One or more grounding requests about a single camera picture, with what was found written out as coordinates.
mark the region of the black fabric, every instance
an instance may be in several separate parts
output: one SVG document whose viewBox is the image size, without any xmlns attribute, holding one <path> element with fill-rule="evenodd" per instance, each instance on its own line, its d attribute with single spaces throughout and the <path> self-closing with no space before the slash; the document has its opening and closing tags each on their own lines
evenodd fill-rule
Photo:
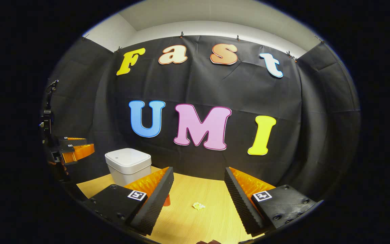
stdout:
<svg viewBox="0 0 390 244">
<path fill-rule="evenodd" d="M 48 82 L 59 80 L 51 99 L 55 115 L 53 135 L 86 138 L 96 146 L 91 130 L 94 104 L 106 61 L 111 57 L 108 49 L 80 38 L 56 64 Z M 95 152 L 80 159 L 78 164 L 67 165 L 71 180 L 80 183 L 109 173 L 106 165 L 97 163 L 98 158 Z"/>
<path fill-rule="evenodd" d="M 218 43 L 237 47 L 238 61 L 234 65 L 213 64 L 212 47 Z M 188 59 L 180 64 L 161 65 L 158 58 L 164 48 L 184 45 Z M 145 48 L 128 74 L 117 76 L 126 52 Z M 268 72 L 261 53 L 270 53 L 279 60 L 284 76 L 280 79 Z M 161 100 L 162 128 L 158 136 L 144 138 L 130 126 L 130 101 L 141 100 L 143 126 L 151 126 L 148 103 Z M 177 145 L 180 103 L 194 105 L 201 120 L 214 106 L 232 110 L 226 123 L 226 150 L 215 151 Z M 153 166 L 174 167 L 176 173 L 207 179 L 223 180 L 223 169 L 233 167 L 277 184 L 294 156 L 299 138 L 301 89 L 296 63 L 286 54 L 256 43 L 227 37 L 184 36 L 168 37 L 138 43 L 114 53 L 110 68 L 105 72 L 97 92 L 94 110 L 95 148 L 100 155 L 130 147 L 152 156 Z M 257 133 L 255 117 L 274 117 L 268 143 L 268 154 L 251 156 L 247 153 Z"/>
<path fill-rule="evenodd" d="M 339 182 L 356 151 L 359 99 L 347 69 L 327 45 L 315 46 L 297 65 L 302 82 L 302 126 L 296 158 L 280 184 L 323 199 Z"/>
</svg>

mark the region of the blue letter u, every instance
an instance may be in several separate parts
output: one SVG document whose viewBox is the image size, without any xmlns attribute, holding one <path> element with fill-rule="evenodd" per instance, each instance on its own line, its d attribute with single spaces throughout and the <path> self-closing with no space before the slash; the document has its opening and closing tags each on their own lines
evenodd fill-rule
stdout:
<svg viewBox="0 0 390 244">
<path fill-rule="evenodd" d="M 165 103 L 162 101 L 151 101 L 148 106 L 153 110 L 153 123 L 150 128 L 142 126 L 142 113 L 141 110 L 145 103 L 143 101 L 131 101 L 129 102 L 130 107 L 130 123 L 132 130 L 143 137 L 155 137 L 160 132 L 161 127 L 161 113 L 162 108 L 165 107 Z"/>
</svg>

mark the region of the white wall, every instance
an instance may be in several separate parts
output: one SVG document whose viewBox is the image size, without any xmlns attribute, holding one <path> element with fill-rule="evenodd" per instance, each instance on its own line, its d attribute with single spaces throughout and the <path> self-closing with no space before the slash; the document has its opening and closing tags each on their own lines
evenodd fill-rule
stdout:
<svg viewBox="0 0 390 244">
<path fill-rule="evenodd" d="M 239 35 L 241 40 L 269 46 L 284 53 L 290 51 L 291 55 L 296 58 L 306 53 L 303 48 L 260 29 L 210 20 L 167 23 L 135 31 L 121 15 L 115 14 L 86 32 L 83 37 L 89 34 L 88 39 L 111 51 L 115 51 L 118 49 L 118 46 L 126 47 L 148 40 L 175 37 L 179 36 L 182 31 L 186 36 L 208 35 L 236 38 Z"/>
<path fill-rule="evenodd" d="M 133 34 L 124 46 L 130 46 L 136 43 L 162 37 L 176 37 L 179 36 L 182 31 L 185 36 L 206 35 L 237 38 L 237 35 L 239 35 L 240 40 L 259 43 L 275 48 L 284 53 L 290 51 L 291 55 L 296 58 L 306 53 L 303 48 L 260 29 L 234 23 L 210 20 L 174 22 L 143 29 Z"/>
<path fill-rule="evenodd" d="M 121 15 L 115 14 L 100 22 L 85 34 L 83 37 L 109 49 L 116 51 L 118 46 L 124 47 L 128 38 L 135 34 L 136 30 Z"/>
</svg>

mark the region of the white lid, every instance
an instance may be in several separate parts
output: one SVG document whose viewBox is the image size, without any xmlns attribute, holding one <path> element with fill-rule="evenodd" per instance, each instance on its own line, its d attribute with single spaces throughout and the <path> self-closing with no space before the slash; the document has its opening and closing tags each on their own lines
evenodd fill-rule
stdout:
<svg viewBox="0 0 390 244">
<path fill-rule="evenodd" d="M 131 175 L 151 165 L 151 156 L 132 148 L 110 151 L 105 154 L 106 163 L 125 175 Z"/>
</svg>

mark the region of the small crumpled paper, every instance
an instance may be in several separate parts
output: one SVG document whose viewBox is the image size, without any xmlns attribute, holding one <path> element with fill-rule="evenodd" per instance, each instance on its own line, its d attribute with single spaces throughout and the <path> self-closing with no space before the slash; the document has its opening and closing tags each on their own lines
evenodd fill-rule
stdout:
<svg viewBox="0 0 390 244">
<path fill-rule="evenodd" d="M 192 207 L 194 207 L 196 210 L 200 210 L 202 208 L 205 208 L 205 206 L 199 202 L 195 202 Z"/>
</svg>

